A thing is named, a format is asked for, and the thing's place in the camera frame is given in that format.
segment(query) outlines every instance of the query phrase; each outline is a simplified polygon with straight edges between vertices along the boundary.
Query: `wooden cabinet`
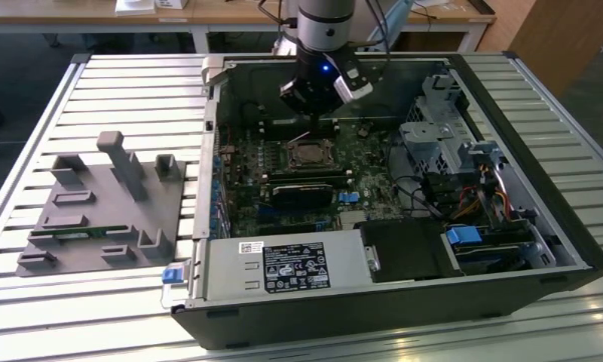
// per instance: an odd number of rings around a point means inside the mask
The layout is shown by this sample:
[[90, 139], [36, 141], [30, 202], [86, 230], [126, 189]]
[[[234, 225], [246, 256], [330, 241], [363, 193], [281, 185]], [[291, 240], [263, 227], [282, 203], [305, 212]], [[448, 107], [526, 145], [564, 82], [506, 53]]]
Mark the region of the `wooden cabinet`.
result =
[[559, 96], [603, 45], [603, 0], [486, 0], [496, 20], [478, 51], [514, 51]]

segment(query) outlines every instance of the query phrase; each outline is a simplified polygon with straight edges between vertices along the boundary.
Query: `desk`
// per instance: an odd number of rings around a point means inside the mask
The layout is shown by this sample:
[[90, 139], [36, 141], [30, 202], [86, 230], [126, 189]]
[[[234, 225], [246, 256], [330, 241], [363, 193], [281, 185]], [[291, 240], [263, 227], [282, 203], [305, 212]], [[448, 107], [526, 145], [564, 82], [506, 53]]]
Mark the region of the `desk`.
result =
[[[0, 0], [0, 33], [189, 32], [199, 53], [209, 53], [209, 32], [275, 32], [277, 25], [253, 0], [190, 0], [185, 9], [117, 17], [115, 0]], [[277, 3], [266, 7], [277, 11]], [[463, 32], [459, 51], [472, 51], [492, 15], [482, 15], [467, 0], [411, 14], [403, 32]]]
[[0, 0], [0, 33], [190, 32], [194, 0], [182, 10], [117, 17], [115, 0]]
[[[270, 0], [265, 6], [273, 14], [277, 13], [277, 1]], [[494, 22], [494, 15], [483, 15], [475, 10], [467, 0], [454, 0], [451, 5], [429, 7], [430, 19], [425, 15], [411, 13], [402, 32], [463, 32], [458, 51], [474, 51], [484, 33]], [[258, 11], [254, 0], [195, 0], [191, 22], [195, 31], [209, 32], [275, 32], [277, 25]], [[198, 52], [209, 53], [207, 40], [203, 36], [194, 37]]]

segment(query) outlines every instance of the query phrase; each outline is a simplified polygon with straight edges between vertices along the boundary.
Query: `table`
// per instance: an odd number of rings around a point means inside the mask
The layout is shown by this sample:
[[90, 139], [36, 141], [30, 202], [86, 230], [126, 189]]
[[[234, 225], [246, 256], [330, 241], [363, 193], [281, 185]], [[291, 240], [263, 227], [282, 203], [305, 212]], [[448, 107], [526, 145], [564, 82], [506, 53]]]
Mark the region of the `table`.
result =
[[0, 33], [191, 32], [194, 3], [117, 17], [115, 0], [0, 0]]
[[[603, 247], [602, 149], [519, 60], [464, 57]], [[107, 162], [95, 153], [102, 130], [125, 134], [123, 146], [141, 161], [174, 153], [187, 163], [175, 257], [190, 257], [207, 101], [202, 61], [198, 54], [103, 55], [69, 66], [0, 191], [0, 360], [603, 360], [603, 278], [500, 318], [205, 351], [162, 306], [170, 305], [162, 268], [14, 277], [56, 181], [54, 155], [78, 152], [87, 164]], [[490, 140], [482, 117], [470, 115]], [[173, 290], [173, 302], [183, 293]]]
[[[209, 53], [209, 32], [275, 32], [277, 25], [253, 0], [190, 0], [185, 9], [115, 17], [115, 0], [0, 0], [0, 33], [189, 32], [199, 53]], [[266, 7], [275, 11], [275, 3]], [[467, 0], [411, 14], [403, 32], [463, 32], [459, 51], [474, 51], [495, 16], [482, 15]]]
[[[277, 1], [266, 2], [265, 6], [273, 14], [277, 13]], [[475, 51], [486, 27], [495, 20], [494, 15], [484, 15], [475, 10], [467, 0], [454, 0], [451, 5], [427, 8], [429, 19], [425, 15], [410, 13], [407, 25], [402, 32], [463, 32], [464, 37], [458, 51]], [[193, 22], [197, 32], [275, 32], [277, 25], [258, 11], [254, 0], [197, 0], [194, 6]], [[194, 46], [201, 52], [207, 53], [207, 40], [194, 38]]]

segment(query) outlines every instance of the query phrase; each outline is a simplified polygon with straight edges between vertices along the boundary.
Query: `motherboard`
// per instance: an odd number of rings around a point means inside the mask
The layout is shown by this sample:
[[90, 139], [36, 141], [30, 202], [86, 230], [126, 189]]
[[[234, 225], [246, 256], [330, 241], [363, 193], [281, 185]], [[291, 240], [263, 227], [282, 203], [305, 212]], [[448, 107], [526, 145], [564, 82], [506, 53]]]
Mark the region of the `motherboard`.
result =
[[401, 218], [387, 131], [365, 120], [331, 119], [298, 140], [277, 135], [267, 128], [245, 130], [237, 140], [226, 135], [219, 148], [233, 237], [353, 229], [357, 222]]

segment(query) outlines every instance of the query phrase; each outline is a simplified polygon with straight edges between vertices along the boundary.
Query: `blue tab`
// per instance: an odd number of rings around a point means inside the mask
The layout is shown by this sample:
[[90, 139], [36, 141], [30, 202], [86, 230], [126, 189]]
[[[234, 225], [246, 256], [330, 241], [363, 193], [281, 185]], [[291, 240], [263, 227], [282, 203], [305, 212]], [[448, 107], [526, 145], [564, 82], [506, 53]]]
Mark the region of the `blue tab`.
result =
[[454, 226], [446, 232], [446, 237], [450, 244], [470, 244], [482, 242], [480, 234], [474, 226]]
[[162, 283], [182, 283], [182, 268], [169, 268], [162, 271]]

